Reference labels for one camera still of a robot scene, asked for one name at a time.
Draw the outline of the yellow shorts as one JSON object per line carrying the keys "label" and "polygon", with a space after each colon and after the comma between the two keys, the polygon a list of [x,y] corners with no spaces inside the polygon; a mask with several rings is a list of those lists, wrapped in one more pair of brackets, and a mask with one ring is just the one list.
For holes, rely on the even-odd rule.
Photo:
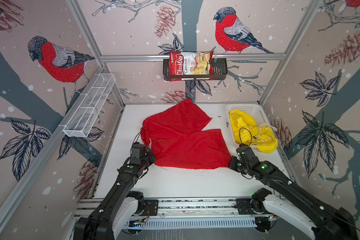
{"label": "yellow shorts", "polygon": [[240,110],[230,111],[229,119],[237,144],[255,146],[265,154],[270,154],[278,148],[279,142],[271,125],[258,125],[251,115]]}

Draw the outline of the red shorts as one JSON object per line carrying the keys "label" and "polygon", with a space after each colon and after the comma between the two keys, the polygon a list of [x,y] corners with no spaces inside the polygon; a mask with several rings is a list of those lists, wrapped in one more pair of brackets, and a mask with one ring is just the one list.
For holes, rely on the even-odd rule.
{"label": "red shorts", "polygon": [[205,130],[211,122],[190,99],[146,118],[141,139],[156,157],[155,165],[192,170],[226,168],[231,160],[220,129]]}

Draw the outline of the white plastic basket tray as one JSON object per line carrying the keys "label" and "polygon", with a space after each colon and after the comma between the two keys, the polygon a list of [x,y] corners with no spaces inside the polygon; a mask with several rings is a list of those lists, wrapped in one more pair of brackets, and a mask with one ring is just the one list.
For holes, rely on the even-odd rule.
{"label": "white plastic basket tray", "polygon": [[242,112],[245,112],[246,114],[252,116],[255,120],[255,122],[257,123],[258,127],[261,126],[268,126],[272,129],[275,137],[276,137],[276,130],[277,128],[271,126],[268,118],[265,115],[265,112],[263,110],[263,108],[260,105],[257,104],[239,104],[239,103],[235,103],[235,104],[228,104],[226,105],[226,115],[227,115],[227,119],[228,119],[228,129],[231,135],[231,139],[233,141],[233,143],[235,145],[239,145],[236,143],[235,137],[234,137],[234,133],[233,133],[233,129],[232,129],[232,125],[231,125],[231,121],[230,121],[230,117],[229,117],[229,113],[232,110],[240,110]]}

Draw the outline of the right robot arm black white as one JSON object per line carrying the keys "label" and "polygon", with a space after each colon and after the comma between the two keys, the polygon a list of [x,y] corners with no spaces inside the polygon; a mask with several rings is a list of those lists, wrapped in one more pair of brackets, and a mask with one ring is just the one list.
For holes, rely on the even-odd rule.
{"label": "right robot arm black white", "polygon": [[268,161],[259,161],[252,148],[240,144],[237,156],[232,157],[229,169],[249,176],[264,184],[251,196],[251,200],[239,205],[241,213],[271,213],[312,240],[357,240],[357,228],[352,215],[344,208],[335,209],[314,197],[292,182],[282,171]]}

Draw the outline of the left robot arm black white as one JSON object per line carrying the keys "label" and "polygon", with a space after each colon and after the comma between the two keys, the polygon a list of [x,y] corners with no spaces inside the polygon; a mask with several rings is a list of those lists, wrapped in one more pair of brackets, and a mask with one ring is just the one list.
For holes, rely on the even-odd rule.
{"label": "left robot arm black white", "polygon": [[117,239],[130,217],[144,211],[144,194],[132,188],[155,161],[148,146],[133,143],[130,156],[118,169],[117,179],[106,197],[88,217],[76,222],[73,239]]}

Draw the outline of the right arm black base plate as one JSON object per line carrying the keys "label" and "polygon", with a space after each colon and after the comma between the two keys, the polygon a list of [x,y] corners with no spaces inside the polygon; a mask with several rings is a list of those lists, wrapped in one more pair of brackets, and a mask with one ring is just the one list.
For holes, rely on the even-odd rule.
{"label": "right arm black base plate", "polygon": [[236,199],[235,209],[238,210],[239,215],[257,215],[253,210],[252,199],[251,198],[239,198]]}

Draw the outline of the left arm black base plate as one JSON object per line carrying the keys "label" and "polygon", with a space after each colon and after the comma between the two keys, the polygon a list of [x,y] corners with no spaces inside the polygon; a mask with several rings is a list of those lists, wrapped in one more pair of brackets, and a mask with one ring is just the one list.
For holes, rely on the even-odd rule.
{"label": "left arm black base plate", "polygon": [[158,214],[158,200],[144,200],[138,201],[137,211],[133,214],[136,217],[157,216]]}

